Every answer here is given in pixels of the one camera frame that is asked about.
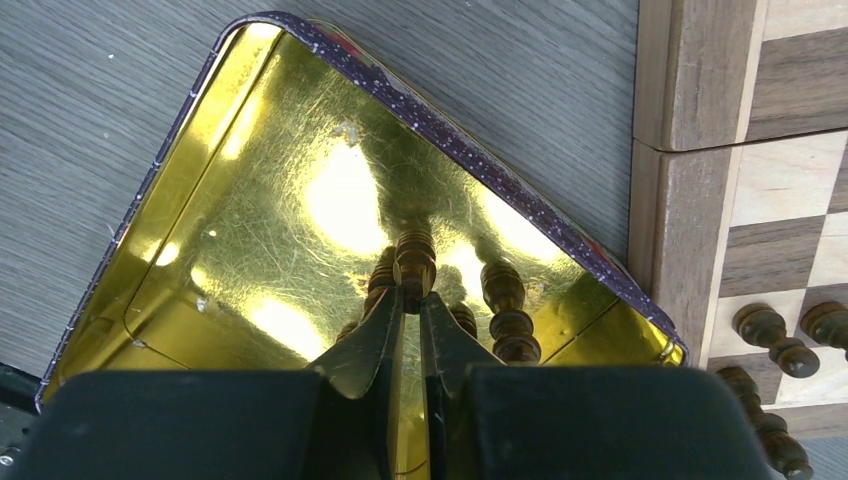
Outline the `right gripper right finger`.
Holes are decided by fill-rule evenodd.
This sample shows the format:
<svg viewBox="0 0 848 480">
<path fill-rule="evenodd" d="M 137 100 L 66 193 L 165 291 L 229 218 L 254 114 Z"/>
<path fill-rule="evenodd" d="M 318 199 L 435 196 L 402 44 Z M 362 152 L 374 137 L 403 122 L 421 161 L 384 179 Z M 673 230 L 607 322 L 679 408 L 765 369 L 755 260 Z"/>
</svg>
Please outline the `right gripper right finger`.
<svg viewBox="0 0 848 480">
<path fill-rule="evenodd" d="M 468 392 L 476 367 L 504 363 L 458 324 L 436 292 L 420 309 L 420 350 L 433 479 L 480 479 L 476 403 Z"/>
</svg>

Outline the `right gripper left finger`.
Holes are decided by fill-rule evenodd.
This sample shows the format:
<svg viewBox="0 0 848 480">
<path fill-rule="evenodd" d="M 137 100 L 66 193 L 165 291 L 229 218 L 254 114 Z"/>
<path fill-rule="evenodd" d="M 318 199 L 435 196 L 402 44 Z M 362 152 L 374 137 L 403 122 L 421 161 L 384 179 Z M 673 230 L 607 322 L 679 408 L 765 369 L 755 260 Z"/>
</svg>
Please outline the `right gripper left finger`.
<svg viewBox="0 0 848 480">
<path fill-rule="evenodd" d="M 322 377 L 307 450 L 309 479 L 392 479 L 404 299 L 382 293 L 362 323 L 310 364 Z"/>
</svg>

